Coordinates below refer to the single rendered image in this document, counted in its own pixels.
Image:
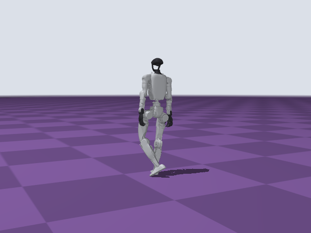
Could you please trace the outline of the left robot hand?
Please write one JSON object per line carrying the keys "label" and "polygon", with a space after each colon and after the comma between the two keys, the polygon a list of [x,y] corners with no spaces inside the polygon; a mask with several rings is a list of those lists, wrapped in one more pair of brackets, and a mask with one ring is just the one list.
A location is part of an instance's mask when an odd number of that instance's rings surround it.
{"label": "left robot hand", "polygon": [[141,108],[141,112],[139,112],[139,118],[138,118],[139,124],[140,124],[141,126],[145,126],[145,125],[146,125],[146,124],[144,124],[144,122],[143,122],[143,114],[144,114],[144,109]]}

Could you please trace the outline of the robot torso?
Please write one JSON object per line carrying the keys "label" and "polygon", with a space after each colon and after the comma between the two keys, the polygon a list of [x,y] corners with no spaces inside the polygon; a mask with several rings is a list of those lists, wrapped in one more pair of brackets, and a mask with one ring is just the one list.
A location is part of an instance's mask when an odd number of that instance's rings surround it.
{"label": "robot torso", "polygon": [[150,107],[154,111],[154,118],[163,117],[163,107],[160,107],[159,100],[164,100],[167,89],[167,77],[164,74],[151,73],[151,78],[148,81],[148,95],[153,101],[153,106]]}

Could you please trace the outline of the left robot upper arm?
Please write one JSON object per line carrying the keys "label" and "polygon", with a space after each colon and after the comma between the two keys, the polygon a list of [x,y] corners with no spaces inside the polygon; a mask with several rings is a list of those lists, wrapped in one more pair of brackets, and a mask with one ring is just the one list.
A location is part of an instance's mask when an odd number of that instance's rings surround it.
{"label": "left robot upper arm", "polygon": [[147,89],[148,89],[148,81],[151,78],[151,74],[146,74],[142,77],[142,91],[144,92],[144,97],[147,96]]}

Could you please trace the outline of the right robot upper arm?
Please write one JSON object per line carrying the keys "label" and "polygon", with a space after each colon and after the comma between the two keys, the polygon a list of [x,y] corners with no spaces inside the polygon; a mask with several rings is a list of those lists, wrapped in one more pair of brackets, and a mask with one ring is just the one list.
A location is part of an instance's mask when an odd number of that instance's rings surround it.
{"label": "right robot upper arm", "polygon": [[165,95],[165,99],[169,100],[172,98],[172,79],[167,77],[167,94]]}

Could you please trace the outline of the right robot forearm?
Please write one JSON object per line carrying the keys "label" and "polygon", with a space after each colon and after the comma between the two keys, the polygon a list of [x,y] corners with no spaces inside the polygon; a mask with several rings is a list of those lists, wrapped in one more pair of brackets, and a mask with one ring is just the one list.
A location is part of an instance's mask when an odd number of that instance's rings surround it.
{"label": "right robot forearm", "polygon": [[167,100],[166,103],[167,114],[170,115],[170,111],[172,111],[172,98]]}

